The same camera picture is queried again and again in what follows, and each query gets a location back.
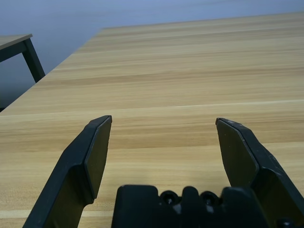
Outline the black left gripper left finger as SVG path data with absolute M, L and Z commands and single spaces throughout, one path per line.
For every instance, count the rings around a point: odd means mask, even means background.
M 76 228 L 97 198 L 105 169 L 112 117 L 91 120 L 64 149 L 31 210 L 25 228 Z

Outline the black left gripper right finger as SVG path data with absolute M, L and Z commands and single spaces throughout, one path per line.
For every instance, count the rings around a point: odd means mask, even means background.
M 244 125 L 216 119 L 221 156 L 232 187 L 249 187 L 272 228 L 302 228 L 304 198 L 277 159 Z

